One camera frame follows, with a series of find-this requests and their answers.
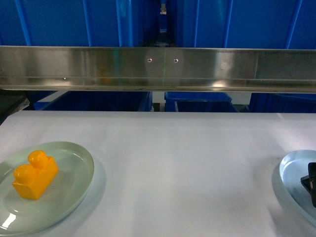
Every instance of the metal frame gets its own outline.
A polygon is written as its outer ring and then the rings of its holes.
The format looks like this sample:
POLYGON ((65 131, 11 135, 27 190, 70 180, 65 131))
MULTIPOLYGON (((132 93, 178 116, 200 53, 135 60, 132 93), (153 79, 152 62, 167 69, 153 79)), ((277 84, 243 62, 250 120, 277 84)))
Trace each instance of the metal frame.
POLYGON ((316 50, 0 46, 0 89, 316 92, 316 50))

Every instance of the white table surface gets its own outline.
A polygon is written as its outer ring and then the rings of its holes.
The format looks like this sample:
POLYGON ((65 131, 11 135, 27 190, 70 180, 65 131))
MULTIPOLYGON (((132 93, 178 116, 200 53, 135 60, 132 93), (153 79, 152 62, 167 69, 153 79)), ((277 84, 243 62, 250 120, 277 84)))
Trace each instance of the white table surface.
POLYGON ((85 147, 95 174, 70 216, 32 236, 307 236, 272 173, 316 150, 316 115, 24 111, 0 126, 0 161, 51 141, 85 147))

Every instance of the black plastic piece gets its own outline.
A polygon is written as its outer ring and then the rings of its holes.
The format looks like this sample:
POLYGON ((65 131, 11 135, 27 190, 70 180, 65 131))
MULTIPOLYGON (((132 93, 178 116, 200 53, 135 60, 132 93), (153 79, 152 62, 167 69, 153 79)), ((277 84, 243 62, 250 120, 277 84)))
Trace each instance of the black plastic piece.
POLYGON ((316 207, 316 162, 308 164, 308 175, 301 178, 301 183, 312 196, 312 204, 316 207))
POLYGON ((0 124, 26 99, 23 91, 0 90, 0 124))

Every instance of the metal beam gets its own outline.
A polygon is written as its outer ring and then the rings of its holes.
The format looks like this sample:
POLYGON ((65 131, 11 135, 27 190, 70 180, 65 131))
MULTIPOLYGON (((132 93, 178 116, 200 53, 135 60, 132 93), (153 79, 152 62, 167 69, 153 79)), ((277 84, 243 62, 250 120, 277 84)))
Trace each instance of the metal beam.
POLYGON ((316 92, 316 50, 0 46, 0 88, 316 92))

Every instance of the blue storage bin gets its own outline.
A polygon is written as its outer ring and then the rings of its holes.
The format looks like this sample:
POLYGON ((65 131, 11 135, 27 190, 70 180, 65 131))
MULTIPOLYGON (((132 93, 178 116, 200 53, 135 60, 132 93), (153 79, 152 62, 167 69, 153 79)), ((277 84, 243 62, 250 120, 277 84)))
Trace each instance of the blue storage bin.
POLYGON ((50 111, 151 111, 152 92, 71 91, 44 106, 50 111))
POLYGON ((316 94, 252 93, 249 111, 255 113, 316 113, 316 94))
POLYGON ((166 112, 238 112, 222 92, 166 92, 166 112))
POLYGON ((316 46, 314 0, 167 0, 167 32, 179 47, 316 46))
POLYGON ((0 44, 138 46, 159 34, 158 0, 0 0, 0 44))
POLYGON ((34 106, 34 110, 42 110, 43 107, 49 105, 50 102, 35 102, 33 104, 34 106))

